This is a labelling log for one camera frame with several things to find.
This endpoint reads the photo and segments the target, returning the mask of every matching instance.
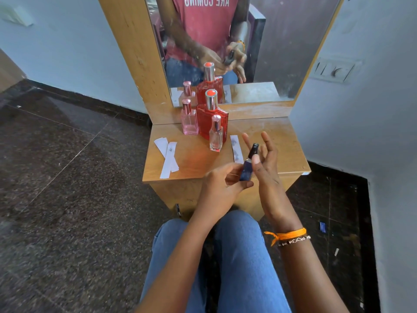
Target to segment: printed text on t-shirt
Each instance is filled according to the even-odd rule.
[[[213,6],[213,0],[184,0],[186,7],[207,7]],[[228,7],[229,0],[216,0],[217,7]]]

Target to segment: dark blue perfume bottle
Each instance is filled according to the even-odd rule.
[[[249,152],[248,158],[243,163],[243,170],[242,170],[242,173],[240,174],[239,181],[249,181],[251,179],[251,175],[252,175],[252,156],[254,154],[258,153],[258,147],[259,147],[259,144],[257,144],[257,143],[254,143],[252,145],[252,149]]]

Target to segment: red t-shirt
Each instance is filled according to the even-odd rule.
[[[185,32],[196,42],[224,57],[238,0],[173,0]],[[194,60],[168,39],[166,57]]]

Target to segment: silver bottle cap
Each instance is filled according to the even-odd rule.
[[[191,81],[184,81],[184,94],[186,96],[191,96]]]
[[[210,111],[217,109],[217,91],[215,89],[206,91],[206,105]]]
[[[206,62],[204,64],[204,78],[208,82],[214,81],[214,63]]]
[[[183,104],[184,113],[185,114],[190,114],[191,113],[191,100],[190,99],[183,99],[182,104]]]
[[[213,115],[211,117],[211,129],[215,132],[220,131],[222,128],[222,117],[220,115]]]

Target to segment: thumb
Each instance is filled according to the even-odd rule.
[[[253,186],[253,181],[239,181],[234,185],[230,186],[232,191],[237,195],[241,193],[244,189],[250,188]]]
[[[263,167],[258,154],[252,156],[252,170],[259,182],[266,181],[271,178],[268,171],[266,171]]]

